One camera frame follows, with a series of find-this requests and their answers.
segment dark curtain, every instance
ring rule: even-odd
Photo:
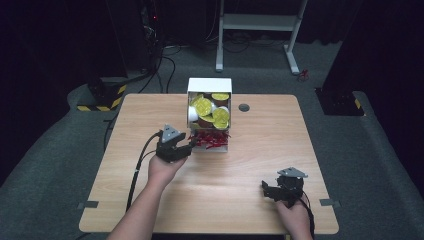
[[[0,185],[69,111],[69,92],[87,83],[65,11],[63,2],[52,0],[0,4]]]
[[[334,95],[366,93],[422,196],[423,12],[421,0],[364,1],[322,88]]]
[[[322,44],[343,41],[362,0],[309,0],[297,42]]]

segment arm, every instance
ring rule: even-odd
[[[305,195],[302,196],[302,200],[307,202]],[[275,204],[281,221],[294,240],[313,239],[309,228],[308,211],[300,201],[296,201],[291,208],[287,208],[283,201],[278,201]]]
[[[107,239],[151,239],[162,192],[186,159],[167,163],[156,155],[151,158],[145,188]]]

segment wooden table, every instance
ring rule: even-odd
[[[238,106],[248,104],[242,112]],[[281,234],[274,201],[264,198],[261,180],[276,186],[277,171],[295,167],[309,175],[317,234],[334,234],[338,223],[296,97],[233,94],[227,153],[192,153],[165,190],[155,232]],[[80,222],[84,232],[110,232],[125,213],[137,160],[151,135],[166,123],[189,135],[187,95],[129,94],[125,97]],[[157,138],[146,152],[155,150]],[[134,199],[147,180],[144,161]]]

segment human hand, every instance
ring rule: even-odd
[[[187,157],[173,163],[165,162],[154,155],[149,162],[149,173],[147,184],[154,185],[162,190],[174,179],[178,169],[185,163]]]
[[[305,195],[301,199],[307,203]],[[291,208],[287,207],[287,202],[278,201],[275,204],[281,221],[293,239],[312,239],[308,211],[299,200]]]

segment gray carpet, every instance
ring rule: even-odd
[[[234,93],[293,94],[302,113],[340,231],[317,239],[424,239],[424,205],[378,123],[367,97],[355,96],[366,116],[323,114],[314,93],[321,87],[340,44],[296,44],[294,53],[309,80],[291,75],[281,44],[252,44],[241,53],[224,52],[224,71],[215,72],[215,51],[168,48],[175,61],[169,93],[185,93],[190,77],[230,77]],[[226,44],[232,51],[241,45]],[[172,63],[159,69],[166,86]],[[140,91],[147,80],[128,84],[125,94]],[[76,239],[84,202],[94,182],[104,149],[107,123],[118,111],[79,112],[75,106],[85,86],[69,94],[69,113],[26,153],[0,189],[0,239]],[[155,77],[144,93],[159,93]],[[93,233],[83,239],[104,239]],[[155,235],[154,239],[281,239],[281,236]]]

